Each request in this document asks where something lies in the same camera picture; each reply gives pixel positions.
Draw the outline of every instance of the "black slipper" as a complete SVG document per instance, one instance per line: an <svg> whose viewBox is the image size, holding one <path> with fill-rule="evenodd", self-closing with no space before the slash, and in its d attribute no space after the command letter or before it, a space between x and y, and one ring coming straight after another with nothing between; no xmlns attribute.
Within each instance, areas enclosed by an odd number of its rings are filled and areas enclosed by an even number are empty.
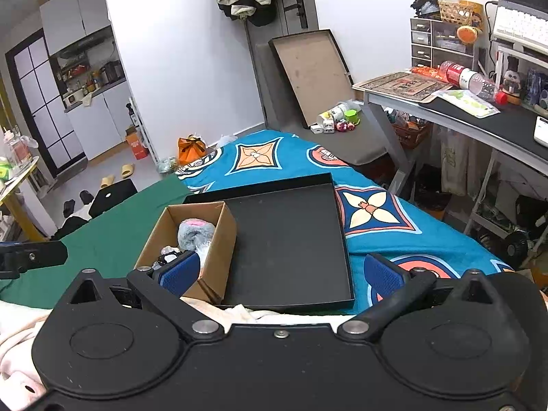
<svg viewBox="0 0 548 411"><path fill-rule="evenodd" d="M75 204L76 201L74 199L71 199L70 201L65 201L65 203L63 204L63 216L65 218L68 218L74 213Z"/></svg>
<svg viewBox="0 0 548 411"><path fill-rule="evenodd" d="M82 202L86 206L86 205L90 204L91 202L93 202L93 195L90 192L88 192L87 190L82 190L80 192L80 199L82 200Z"/></svg>

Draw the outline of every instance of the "plastic bottle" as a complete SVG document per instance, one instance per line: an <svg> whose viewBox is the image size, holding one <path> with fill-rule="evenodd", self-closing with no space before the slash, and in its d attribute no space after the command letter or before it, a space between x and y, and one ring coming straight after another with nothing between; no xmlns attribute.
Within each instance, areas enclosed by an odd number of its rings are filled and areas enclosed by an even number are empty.
<svg viewBox="0 0 548 411"><path fill-rule="evenodd" d="M321 125L324 120L333 119L335 123L344 119L344 114L351 109L355 109L356 112L360 111L361 107L357 103L350 100L345 102L339 102L329 111L325 111L318 116L318 125Z"/></svg>
<svg viewBox="0 0 548 411"><path fill-rule="evenodd" d="M469 90L472 94L488 102L505 104L508 96L505 92L499 91L495 83L480 73L475 73L469 82Z"/></svg>
<svg viewBox="0 0 548 411"><path fill-rule="evenodd" d="M11 130L4 133L4 143L12 155L12 159L17 167L23 168L32 160L32 155L28 146L21 141L21 136L16 136Z"/></svg>
<svg viewBox="0 0 548 411"><path fill-rule="evenodd" d="M463 90L470 90L470 92L483 100L499 104L508 102L506 94L499 91L491 79L472 71L470 68L447 61L440 65L439 73L446 82L458 86Z"/></svg>
<svg viewBox="0 0 548 411"><path fill-rule="evenodd" d="M468 89L470 79L477 74L470 68L451 61L443 62L439 66L439 73L447 83L458 86L463 90Z"/></svg>

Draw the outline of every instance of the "red bottle cap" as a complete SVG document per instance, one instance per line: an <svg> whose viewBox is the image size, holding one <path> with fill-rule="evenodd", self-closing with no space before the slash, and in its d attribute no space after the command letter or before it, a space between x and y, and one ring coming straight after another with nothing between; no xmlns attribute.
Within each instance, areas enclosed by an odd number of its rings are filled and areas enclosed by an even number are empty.
<svg viewBox="0 0 548 411"><path fill-rule="evenodd" d="M495 94L495 103L499 105L506 105L508 103L508 96L504 91L499 91Z"/></svg>

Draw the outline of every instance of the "brown cardboard lid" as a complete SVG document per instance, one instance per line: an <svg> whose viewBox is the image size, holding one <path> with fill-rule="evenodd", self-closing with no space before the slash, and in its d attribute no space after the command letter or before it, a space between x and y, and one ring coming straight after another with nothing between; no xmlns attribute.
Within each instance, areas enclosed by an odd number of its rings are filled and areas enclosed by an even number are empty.
<svg viewBox="0 0 548 411"><path fill-rule="evenodd" d="M286 70L308 126L337 103L352 98L352 83L329 30L278 37L270 41Z"/></svg>

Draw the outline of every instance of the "yellow table leg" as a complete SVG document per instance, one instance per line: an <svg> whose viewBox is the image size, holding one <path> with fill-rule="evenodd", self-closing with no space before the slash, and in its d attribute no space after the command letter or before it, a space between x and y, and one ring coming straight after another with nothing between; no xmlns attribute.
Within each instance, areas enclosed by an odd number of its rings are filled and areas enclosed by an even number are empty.
<svg viewBox="0 0 548 411"><path fill-rule="evenodd" d="M17 200L17 197L15 194L11 194L7 196L3 203L6 205L6 207L9 209L9 211L12 213L13 217L17 221L17 223L21 226L23 229L23 232L25 233L26 237L32 241L32 242L44 242L46 239L42 236L42 233L40 233L35 225L32 223L32 221L28 218L27 214L21 207L21 204L19 204L19 201Z"/></svg>

